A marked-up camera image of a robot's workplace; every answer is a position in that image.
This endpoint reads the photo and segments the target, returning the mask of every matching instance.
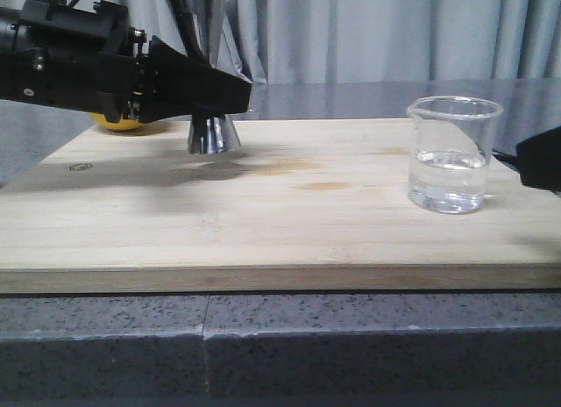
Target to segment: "lemon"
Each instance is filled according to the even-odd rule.
[[[132,131],[133,129],[137,129],[138,127],[142,126],[142,124],[133,119],[123,119],[116,124],[112,124],[105,119],[104,115],[99,113],[89,113],[89,116],[94,119],[98,125],[103,126],[110,131]]]

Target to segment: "wooden surface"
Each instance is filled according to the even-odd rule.
[[[561,287],[561,199],[494,162],[484,207],[406,195],[407,119],[93,127],[0,190],[0,292]]]

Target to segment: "curtain fold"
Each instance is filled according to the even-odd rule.
[[[91,11],[95,0],[79,8]],[[183,52],[167,0],[131,24]],[[0,0],[21,8],[24,0]],[[255,83],[561,77],[561,0],[228,0],[218,67]]]

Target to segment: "silver funnel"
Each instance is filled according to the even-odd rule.
[[[193,115],[188,138],[190,154],[218,154],[240,147],[236,128],[227,115]]]
[[[191,2],[195,46],[213,67],[217,67],[218,50],[226,0],[188,0]],[[194,114],[188,136],[190,154],[217,154],[240,148],[238,133],[228,115],[206,116]]]

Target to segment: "granite countertop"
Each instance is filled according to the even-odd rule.
[[[503,104],[497,148],[507,153],[561,125],[555,79],[256,86],[250,111],[236,118],[404,117],[415,98],[436,94]],[[91,123],[70,111],[0,105],[0,183]],[[559,396],[560,363],[557,291],[0,298],[0,407],[402,391],[516,391],[518,401],[539,394],[555,405],[547,400]]]

